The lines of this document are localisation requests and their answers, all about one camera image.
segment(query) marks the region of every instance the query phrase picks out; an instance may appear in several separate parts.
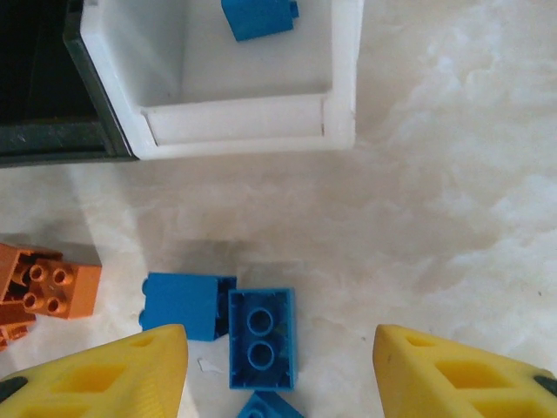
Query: blue 2x4 brick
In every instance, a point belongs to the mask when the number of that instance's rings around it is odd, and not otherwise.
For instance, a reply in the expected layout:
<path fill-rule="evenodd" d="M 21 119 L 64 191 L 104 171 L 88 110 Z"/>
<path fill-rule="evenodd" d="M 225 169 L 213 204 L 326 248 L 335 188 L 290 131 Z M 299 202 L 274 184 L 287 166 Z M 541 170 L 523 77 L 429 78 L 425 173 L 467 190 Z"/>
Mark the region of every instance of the blue 2x4 brick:
<path fill-rule="evenodd" d="M 298 4 L 291 0 L 221 0 L 237 41 L 294 29 Z"/>
<path fill-rule="evenodd" d="M 235 277 L 149 273 L 139 325 L 182 324 L 188 340 L 216 340 L 228 333 L 228 292 L 235 288 Z"/>
<path fill-rule="evenodd" d="M 229 293 L 230 388 L 293 390 L 298 374 L 294 289 Z"/>
<path fill-rule="evenodd" d="M 238 418 L 304 418 L 274 392 L 256 392 L 240 411 Z"/>

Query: white plastic bin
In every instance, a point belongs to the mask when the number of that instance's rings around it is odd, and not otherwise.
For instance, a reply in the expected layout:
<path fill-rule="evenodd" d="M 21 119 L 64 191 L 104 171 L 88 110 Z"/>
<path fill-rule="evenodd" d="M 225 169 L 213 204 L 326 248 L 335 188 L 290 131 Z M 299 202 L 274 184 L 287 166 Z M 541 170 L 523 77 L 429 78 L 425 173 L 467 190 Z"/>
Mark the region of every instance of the white plastic bin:
<path fill-rule="evenodd" d="M 364 0 L 237 43 L 220 0 L 89 0 L 81 33 L 141 159 L 349 148 Z"/>

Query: black container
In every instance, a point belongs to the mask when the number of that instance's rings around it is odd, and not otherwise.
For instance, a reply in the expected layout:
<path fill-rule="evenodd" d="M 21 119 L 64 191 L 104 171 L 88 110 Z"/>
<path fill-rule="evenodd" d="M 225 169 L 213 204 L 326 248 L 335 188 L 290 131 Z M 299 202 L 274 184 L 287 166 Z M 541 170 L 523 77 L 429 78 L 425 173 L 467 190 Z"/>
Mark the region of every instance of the black container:
<path fill-rule="evenodd" d="M 83 0 L 0 0 L 0 165 L 133 159 L 83 39 Z"/>

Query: blue lego brick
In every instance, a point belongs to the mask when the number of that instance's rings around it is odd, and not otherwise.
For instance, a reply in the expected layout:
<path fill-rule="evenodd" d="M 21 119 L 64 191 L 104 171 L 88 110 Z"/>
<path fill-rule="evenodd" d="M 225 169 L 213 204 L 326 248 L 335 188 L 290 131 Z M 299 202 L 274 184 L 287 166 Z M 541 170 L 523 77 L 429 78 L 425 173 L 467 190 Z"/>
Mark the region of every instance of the blue lego brick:
<path fill-rule="evenodd" d="M 230 388 L 293 390 L 298 377 L 294 289 L 228 294 Z"/>
<path fill-rule="evenodd" d="M 182 324 L 188 340 L 216 340 L 228 333 L 228 293 L 235 288 L 235 277 L 149 273 L 139 325 L 146 331 Z"/>
<path fill-rule="evenodd" d="M 292 30 L 299 16 L 292 0 L 221 0 L 221 5 L 238 42 Z"/>
<path fill-rule="evenodd" d="M 255 392 L 238 418 L 304 418 L 275 392 Z"/>

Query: white marble surface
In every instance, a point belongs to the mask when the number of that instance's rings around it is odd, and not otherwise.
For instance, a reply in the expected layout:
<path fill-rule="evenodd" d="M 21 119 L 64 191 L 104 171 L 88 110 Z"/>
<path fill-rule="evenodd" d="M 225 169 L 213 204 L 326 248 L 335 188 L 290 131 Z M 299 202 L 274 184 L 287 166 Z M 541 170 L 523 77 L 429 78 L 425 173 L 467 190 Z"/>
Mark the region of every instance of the white marble surface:
<path fill-rule="evenodd" d="M 555 22 L 551 0 L 368 0 L 350 152 L 0 171 L 0 238 L 104 266 L 95 315 L 39 318 L 0 374 L 139 331 L 150 270 L 295 286 L 310 417 L 382 416 L 379 323 L 557 372 Z M 180 416 L 235 416 L 227 338 L 190 350 Z"/>

